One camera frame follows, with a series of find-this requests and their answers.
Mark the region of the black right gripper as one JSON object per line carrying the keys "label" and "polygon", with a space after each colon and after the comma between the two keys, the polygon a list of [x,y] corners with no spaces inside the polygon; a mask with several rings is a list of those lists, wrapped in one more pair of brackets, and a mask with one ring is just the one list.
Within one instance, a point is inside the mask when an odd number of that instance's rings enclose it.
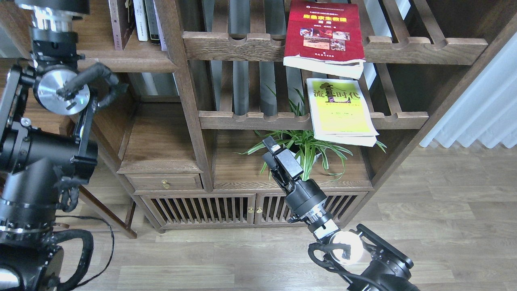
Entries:
{"label": "black right gripper", "polygon": [[292,216],[288,223],[302,221],[307,224],[323,224],[328,221],[324,203],[327,196],[315,183],[309,179],[303,181],[303,169],[288,149],[281,146],[272,136],[263,140],[268,152],[263,155],[273,178],[286,194],[285,203]]}

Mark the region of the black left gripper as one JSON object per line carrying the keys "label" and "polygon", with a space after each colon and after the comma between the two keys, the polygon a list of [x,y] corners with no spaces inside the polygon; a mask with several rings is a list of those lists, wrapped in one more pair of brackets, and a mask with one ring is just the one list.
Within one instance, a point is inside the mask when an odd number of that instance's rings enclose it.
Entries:
{"label": "black left gripper", "polygon": [[90,14],[89,0],[15,0],[33,11],[32,26],[47,31],[72,31],[73,21]]}

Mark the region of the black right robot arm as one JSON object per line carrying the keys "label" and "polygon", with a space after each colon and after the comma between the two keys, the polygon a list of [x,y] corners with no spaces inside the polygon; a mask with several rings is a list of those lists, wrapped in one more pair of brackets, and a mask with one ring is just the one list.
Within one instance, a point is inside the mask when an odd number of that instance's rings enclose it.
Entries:
{"label": "black right robot arm", "polygon": [[272,138],[263,140],[263,159],[273,178],[286,193],[292,212],[289,223],[302,221],[316,238],[308,246],[310,259],[338,274],[349,291],[416,291],[410,283],[413,262],[408,256],[358,224],[356,230],[341,230],[325,210],[327,196],[312,179],[301,178],[303,169],[292,153]]}

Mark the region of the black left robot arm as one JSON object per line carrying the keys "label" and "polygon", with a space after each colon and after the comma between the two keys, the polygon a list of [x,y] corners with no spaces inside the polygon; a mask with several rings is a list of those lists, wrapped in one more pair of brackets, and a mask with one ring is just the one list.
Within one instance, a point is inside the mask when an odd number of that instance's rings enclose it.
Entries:
{"label": "black left robot arm", "polygon": [[[98,147],[89,140],[93,116],[128,85],[104,64],[83,72],[73,21],[90,13],[88,0],[17,0],[34,12],[33,65],[13,65],[1,99],[2,291],[70,291],[82,286],[94,250],[86,230],[56,232],[57,210],[71,212],[88,184]],[[63,116],[80,114],[70,137],[42,131],[24,117],[28,92]]]}

